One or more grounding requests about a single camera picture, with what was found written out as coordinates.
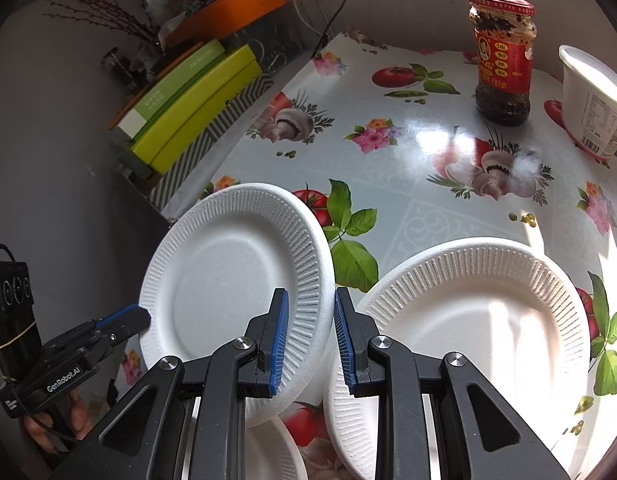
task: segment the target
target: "human hand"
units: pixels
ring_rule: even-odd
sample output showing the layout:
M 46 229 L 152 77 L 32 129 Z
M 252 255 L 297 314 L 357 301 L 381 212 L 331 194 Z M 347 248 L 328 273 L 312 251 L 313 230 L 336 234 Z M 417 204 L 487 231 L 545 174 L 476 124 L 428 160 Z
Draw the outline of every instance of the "human hand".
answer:
M 86 403 L 80 397 L 77 390 L 71 390 L 68 394 L 71 403 L 70 409 L 70 424 L 75 431 L 75 438 L 82 440 L 89 431 L 93 429 L 93 423 L 88 416 L 88 409 Z M 36 417 L 47 426 L 53 426 L 53 420 L 48 413 L 37 413 Z M 24 427 L 31 438 L 46 452 L 49 454 L 57 454 L 58 450 L 48 438 L 47 431 L 42 428 L 37 422 L 32 420 L 28 415 L 24 416 Z

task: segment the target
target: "paper plate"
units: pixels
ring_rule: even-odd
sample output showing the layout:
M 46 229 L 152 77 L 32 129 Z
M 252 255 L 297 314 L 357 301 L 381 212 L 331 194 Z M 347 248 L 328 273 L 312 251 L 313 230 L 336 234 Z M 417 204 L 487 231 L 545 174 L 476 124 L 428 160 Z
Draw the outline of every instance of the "paper plate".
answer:
M 557 264 L 523 244 L 465 238 L 438 245 L 384 276 L 357 311 L 414 352 L 464 353 L 549 448 L 586 390 L 590 343 L 581 300 Z M 430 404 L 425 408 L 438 478 Z M 342 461 L 358 478 L 374 479 L 377 398 L 349 396 L 338 356 L 324 409 Z
M 172 227 L 146 271 L 146 366 L 165 355 L 210 355 L 244 335 L 276 287 L 290 300 L 282 386 L 272 399 L 247 399 L 247 427 L 282 412 L 313 376 L 333 322 L 333 261 L 319 222 L 286 190 L 242 184 L 205 198 Z
M 199 399 L 194 407 L 189 430 L 182 480 L 189 479 L 192 436 L 197 410 L 199 410 Z M 246 480 L 308 480 L 300 450 L 278 416 L 259 426 L 249 428 L 244 433 L 244 438 Z

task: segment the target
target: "yellow-green book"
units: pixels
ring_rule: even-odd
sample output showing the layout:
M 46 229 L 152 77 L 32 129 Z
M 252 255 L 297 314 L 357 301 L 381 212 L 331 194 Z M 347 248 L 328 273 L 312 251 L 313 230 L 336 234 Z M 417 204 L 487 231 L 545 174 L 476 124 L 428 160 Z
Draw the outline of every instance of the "yellow-green book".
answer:
M 254 60 L 255 55 L 247 45 L 226 57 L 195 81 L 133 144 L 131 151 L 149 164 L 198 108 Z
M 226 108 L 228 101 L 249 86 L 261 73 L 260 66 L 256 61 L 252 61 L 226 83 L 177 130 L 177 133 L 171 137 L 150 163 L 151 167 L 157 173 L 166 173 L 184 150 L 191 145 L 191 142 Z
M 138 137 L 141 130 L 148 129 L 159 117 L 162 109 L 168 109 L 178 94 L 183 94 L 197 78 L 211 69 L 215 60 L 219 62 L 223 54 L 224 47 L 218 40 L 197 49 L 151 88 L 126 113 L 118 127 L 131 139 Z

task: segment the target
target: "table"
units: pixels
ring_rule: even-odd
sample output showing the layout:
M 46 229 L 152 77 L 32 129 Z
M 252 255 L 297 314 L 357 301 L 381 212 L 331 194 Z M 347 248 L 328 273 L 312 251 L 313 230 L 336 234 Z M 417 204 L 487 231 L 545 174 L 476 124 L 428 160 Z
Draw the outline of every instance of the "table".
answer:
M 332 237 L 336 279 L 354 301 L 397 264 L 449 240 L 502 237 L 543 250 L 578 287 L 599 353 L 552 449 L 581 479 L 617 435 L 617 153 L 602 164 L 573 143 L 559 124 L 562 85 L 553 76 L 533 71 L 530 118 L 516 128 L 478 113 L 476 83 L 471 53 L 410 52 L 341 34 L 239 133 L 200 189 L 266 182 L 295 192 Z M 329 227 L 333 189 L 348 190 L 355 212 L 344 236 Z M 599 326 L 610 326 L 606 339 L 593 339 Z M 350 478 L 320 413 L 298 404 L 283 419 L 309 476 Z

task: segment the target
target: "black cable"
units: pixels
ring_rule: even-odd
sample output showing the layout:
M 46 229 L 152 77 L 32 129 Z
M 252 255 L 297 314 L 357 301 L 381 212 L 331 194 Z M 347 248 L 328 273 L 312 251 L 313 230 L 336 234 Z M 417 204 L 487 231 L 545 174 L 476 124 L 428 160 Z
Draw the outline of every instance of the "black cable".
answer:
M 15 261 L 15 257 L 13 256 L 13 253 L 10 251 L 10 249 L 6 245 L 0 244 L 0 250 L 3 250 L 4 252 L 6 252 L 12 262 Z M 37 416 L 31 413 L 29 409 L 24 405 L 24 403 L 20 400 L 20 396 L 17 395 L 17 391 L 15 391 L 15 382 L 7 378 L 4 378 L 4 381 L 6 382 L 6 384 L 8 384 L 11 387 L 11 392 L 13 393 L 13 397 L 15 397 L 15 400 L 17 401 L 17 403 L 22 407 L 22 410 L 24 411 L 24 413 L 30 416 L 32 420 L 34 420 L 35 423 L 39 425 L 39 427 L 44 428 L 44 430 L 48 431 L 50 434 L 53 434 L 62 440 L 67 440 L 69 442 L 75 442 L 76 444 L 79 444 L 80 441 L 77 440 L 76 438 L 60 433 L 59 431 L 55 431 L 53 428 L 51 428 L 50 426 L 47 426 L 41 420 L 39 420 Z
M 317 46 L 315 47 L 315 50 L 313 51 L 311 58 L 314 58 L 315 54 L 317 54 L 317 52 L 319 52 L 324 47 L 325 45 L 324 40 L 328 39 L 328 29 L 331 27 L 331 25 L 333 25 L 335 18 L 337 18 L 341 10 L 344 8 L 345 4 L 346 4 L 346 0 L 342 0 L 339 8 L 335 10 L 333 17 L 331 18 L 331 21 L 326 24 L 326 28 L 323 30 L 322 37 L 319 38 L 319 41 L 317 42 Z
M 11 392 L 13 393 L 13 397 L 15 397 L 15 400 L 22 407 L 22 409 L 24 410 L 24 413 L 26 413 L 26 415 L 30 416 L 32 418 L 32 420 L 34 420 L 35 423 L 37 423 L 37 425 L 39 427 L 44 428 L 44 430 L 48 431 L 52 435 L 55 435 L 56 437 L 60 438 L 61 440 L 67 440 L 69 442 L 74 442 L 75 444 L 79 444 L 80 441 L 77 440 L 75 437 L 68 436 L 68 435 L 66 435 L 64 433 L 60 433 L 59 431 L 54 430 L 53 428 L 51 428 L 50 426 L 47 426 L 41 420 L 39 420 L 37 418 L 37 416 L 34 413 L 31 413 L 29 411 L 29 409 L 20 400 L 19 395 L 17 395 L 17 392 L 15 391 L 15 383 L 13 381 L 11 381 L 10 379 L 8 379 L 8 380 L 4 379 L 4 380 L 11 387 Z
M 0 249 L 2 249 L 4 252 L 8 254 L 12 262 L 15 261 L 15 258 L 13 257 L 13 253 L 10 251 L 8 247 L 6 247 L 4 244 L 0 244 Z

